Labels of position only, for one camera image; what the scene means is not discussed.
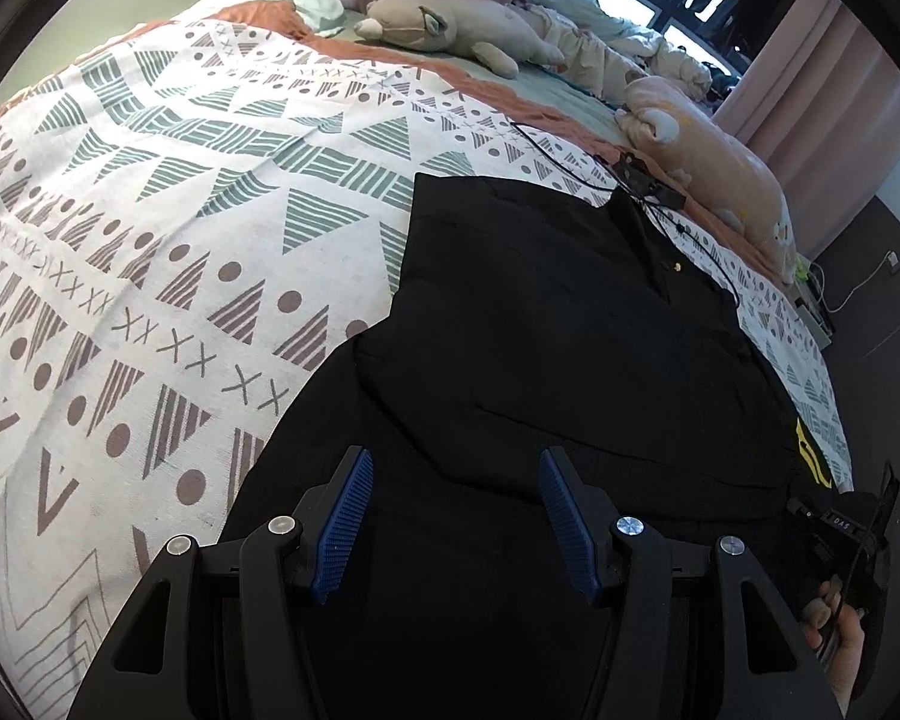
bed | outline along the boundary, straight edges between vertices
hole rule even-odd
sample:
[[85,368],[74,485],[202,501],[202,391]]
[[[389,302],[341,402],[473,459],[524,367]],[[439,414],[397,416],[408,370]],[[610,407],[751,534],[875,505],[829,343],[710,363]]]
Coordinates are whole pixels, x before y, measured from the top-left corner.
[[[415,172],[593,205],[613,188],[552,117],[534,145],[448,71],[286,34],[135,30],[0,112],[0,662],[34,718],[66,715],[155,552],[181,532],[216,541],[293,396],[386,317]],[[602,103],[562,81],[509,85],[620,143]],[[770,279],[683,223],[696,241],[674,242],[733,280],[741,327],[847,490],[809,331]]]

pile of clothes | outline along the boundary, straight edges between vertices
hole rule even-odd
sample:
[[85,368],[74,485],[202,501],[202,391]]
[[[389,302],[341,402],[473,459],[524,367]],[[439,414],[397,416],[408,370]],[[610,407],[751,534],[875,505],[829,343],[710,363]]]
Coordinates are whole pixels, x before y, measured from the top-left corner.
[[607,15],[597,0],[514,0],[512,6],[538,35],[566,57],[559,74],[606,103],[619,104],[629,81],[663,76],[696,103],[712,76],[703,63],[659,32]]

blue ridged pad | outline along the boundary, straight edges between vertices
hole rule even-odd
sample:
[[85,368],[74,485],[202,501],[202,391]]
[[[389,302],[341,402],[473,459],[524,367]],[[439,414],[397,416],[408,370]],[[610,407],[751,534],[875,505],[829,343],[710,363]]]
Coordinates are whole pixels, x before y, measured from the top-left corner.
[[373,458],[364,449],[343,483],[340,498],[317,542],[316,567],[310,592],[318,604],[325,604],[327,596],[340,587],[343,570],[346,569],[372,491]]
[[570,575],[570,584],[592,604],[601,589],[596,548],[549,449],[540,455],[540,496]]

plush toy nose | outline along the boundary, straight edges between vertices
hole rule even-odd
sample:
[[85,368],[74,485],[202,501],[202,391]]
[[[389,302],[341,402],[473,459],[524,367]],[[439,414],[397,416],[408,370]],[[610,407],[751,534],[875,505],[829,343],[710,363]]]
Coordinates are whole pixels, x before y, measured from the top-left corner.
[[353,31],[365,40],[380,40],[384,36],[384,28],[376,19],[363,19],[357,22]]

brown circle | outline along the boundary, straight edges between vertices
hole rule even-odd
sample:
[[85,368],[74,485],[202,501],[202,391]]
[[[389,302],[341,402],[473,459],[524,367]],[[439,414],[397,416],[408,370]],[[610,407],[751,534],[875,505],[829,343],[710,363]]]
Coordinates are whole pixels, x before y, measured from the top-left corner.
[[303,303],[300,293],[290,290],[280,295],[280,299],[276,301],[276,307],[280,309],[281,314],[291,314],[300,307],[300,303]]
[[47,386],[47,382],[50,381],[50,374],[52,372],[53,369],[48,362],[41,362],[40,367],[37,367],[36,373],[34,373],[34,389],[36,389],[36,391],[41,391],[41,389]]
[[362,319],[354,319],[353,322],[348,324],[348,326],[346,327],[346,336],[348,338],[353,338],[355,335],[357,335],[357,333],[364,332],[367,327],[370,326]]
[[238,262],[228,262],[224,265],[219,271],[217,271],[217,278],[221,281],[233,281],[236,279],[242,272],[243,268]]
[[180,480],[176,483],[176,498],[184,506],[192,506],[203,498],[204,490],[207,489],[207,480],[202,471],[190,469],[184,471],[180,476]]
[[26,338],[17,338],[17,340],[10,345],[10,357],[12,357],[14,360],[19,360],[21,357],[23,357],[25,351]]
[[70,401],[70,408],[67,409],[67,421],[71,425],[76,425],[83,418],[86,407],[87,399],[83,395],[75,397]]
[[106,453],[112,458],[119,458],[130,444],[130,425],[121,422],[114,425],[110,435],[106,437]]

